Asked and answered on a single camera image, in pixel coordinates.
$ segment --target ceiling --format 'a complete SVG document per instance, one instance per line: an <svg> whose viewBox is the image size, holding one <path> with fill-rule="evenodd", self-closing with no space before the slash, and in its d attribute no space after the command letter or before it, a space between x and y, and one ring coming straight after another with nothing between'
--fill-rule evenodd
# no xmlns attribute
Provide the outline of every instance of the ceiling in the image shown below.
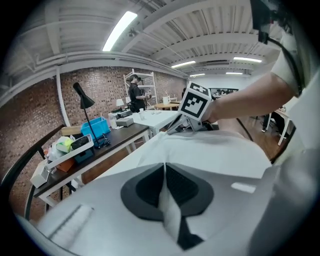
<svg viewBox="0 0 320 256"><path fill-rule="evenodd" d="M111 52L102 52L126 11L137 14L130 24L134 35L128 28ZM278 25L271 25L270 36L281 38ZM251 74L273 62L278 54L277 46L258 42L252 29L250 0L46 1L28 18L8 51L0 97L30 77L67 63L137 63L188 77L239 71ZM235 56L260 59L262 63L236 62ZM195 64L171 68L193 60Z"/></svg>

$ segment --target red brick wall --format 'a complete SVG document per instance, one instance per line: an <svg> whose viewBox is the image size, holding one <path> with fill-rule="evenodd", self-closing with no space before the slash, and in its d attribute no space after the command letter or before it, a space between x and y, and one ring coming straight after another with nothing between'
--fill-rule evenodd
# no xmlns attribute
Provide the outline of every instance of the red brick wall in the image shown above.
<svg viewBox="0 0 320 256"><path fill-rule="evenodd" d="M0 108L0 177L43 136L63 124L55 79L47 79L22 91ZM52 138L48 147L60 134ZM18 176L10 195L13 209L22 215L31 178L42 160L37 153ZM31 217L38 219L44 203L33 200Z"/></svg>
<svg viewBox="0 0 320 256"><path fill-rule="evenodd" d="M136 72L150 73L148 70L135 69ZM71 125L81 125L85 115L80 109L80 98L73 89L79 82L84 92L95 101L87 109L90 119L108 116L117 109L116 99L125 102L126 90L124 74L131 72L126 67L96 67L79 69L61 74L61 90L65 110ZM186 86L184 79L155 72L158 99L165 96L165 91L172 97L181 99L181 92ZM16 95L0 108L0 178L19 159L23 153L47 133L63 124L60 111L56 79L46 79ZM46 147L57 139L57 134ZM25 200L31 184L29 182L37 164L42 160L35 155L18 177L10 195L13 209L23 214ZM31 218L38 220L43 214L44 203L40 199L32 202Z"/></svg>

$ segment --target dark desk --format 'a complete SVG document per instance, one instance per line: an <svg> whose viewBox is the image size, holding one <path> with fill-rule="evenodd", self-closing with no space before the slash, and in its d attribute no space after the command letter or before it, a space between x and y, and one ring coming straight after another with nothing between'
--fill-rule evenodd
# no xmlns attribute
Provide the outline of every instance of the dark desk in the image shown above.
<svg viewBox="0 0 320 256"><path fill-rule="evenodd" d="M111 145L101 149L94 148L94 155L92 157L86 159L81 164L74 165L68 172L57 169L54 173L49 175L45 184L35 189L33 196L36 198L41 198L43 201L53 207L55 204L57 204L57 202L50 197L51 193L85 173L92 167L101 163L103 160L107 159L119 150L128 147L129 144L133 144L135 140L143 138L144 142L148 141L148 129L148 126L134 123L129 127L123 127L119 130L112 130L107 135L108 139L111 141Z"/></svg>

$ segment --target yellow object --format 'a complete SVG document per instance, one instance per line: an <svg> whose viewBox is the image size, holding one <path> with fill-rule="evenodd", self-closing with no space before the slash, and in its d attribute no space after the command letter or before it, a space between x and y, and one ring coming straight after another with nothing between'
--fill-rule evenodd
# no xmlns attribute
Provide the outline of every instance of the yellow object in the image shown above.
<svg viewBox="0 0 320 256"><path fill-rule="evenodd" d="M73 143L74 141L70 138L67 138L64 142L59 142L56 144L56 149L57 150L60 150L62 152L65 152L65 153L69 153L70 150L71 150L71 144Z"/></svg>

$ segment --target wooden floor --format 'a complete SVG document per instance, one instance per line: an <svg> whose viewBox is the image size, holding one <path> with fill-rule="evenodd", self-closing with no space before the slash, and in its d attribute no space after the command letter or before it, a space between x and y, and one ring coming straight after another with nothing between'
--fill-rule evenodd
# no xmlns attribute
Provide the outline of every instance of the wooden floor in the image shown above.
<svg viewBox="0 0 320 256"><path fill-rule="evenodd" d="M240 118L240 120L252 136L253 141L263 149L263 151L269 159L274 157L277 154L277 152L281 149L281 147L283 147L283 145L286 143L286 141L284 140L281 146L278 146L280 136L276 132L276 127L271 127L270 125L268 131L266 131L265 133L261 132L261 122L263 121L262 117L258 117L258 119L252 117L243 117ZM244 129L236 120L231 122L231 126L233 129L237 130L240 134L242 134L245 138L249 139ZM142 139L139 139L135 142L137 148L143 144ZM82 175L83 183L86 184L93 181L96 177L103 174L105 171L107 171L109 168L121 161L127 155L128 152L126 148L124 148L119 152L115 153L114 155L110 156L108 159L104 160L91 170L84 173Z"/></svg>

